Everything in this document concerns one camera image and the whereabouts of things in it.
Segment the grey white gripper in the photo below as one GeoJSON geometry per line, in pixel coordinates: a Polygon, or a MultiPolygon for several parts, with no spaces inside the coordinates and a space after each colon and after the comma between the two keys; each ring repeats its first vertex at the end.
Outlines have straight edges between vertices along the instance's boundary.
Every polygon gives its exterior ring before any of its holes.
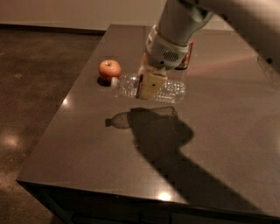
{"type": "Polygon", "coordinates": [[[152,26],[138,69],[137,98],[151,99],[167,81],[165,72],[147,71],[147,66],[164,67],[166,70],[176,69],[187,53],[187,45],[174,45],[158,33],[155,25],[152,26]]]}

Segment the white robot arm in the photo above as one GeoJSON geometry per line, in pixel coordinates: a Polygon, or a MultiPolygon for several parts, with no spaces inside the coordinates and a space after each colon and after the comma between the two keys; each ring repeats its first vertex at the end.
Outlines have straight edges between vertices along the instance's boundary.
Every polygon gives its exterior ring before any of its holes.
{"type": "Polygon", "coordinates": [[[167,0],[145,42],[137,96],[149,100],[164,85],[166,72],[186,56],[192,35],[213,15],[223,18],[265,65],[280,72],[280,0],[167,0]]]}

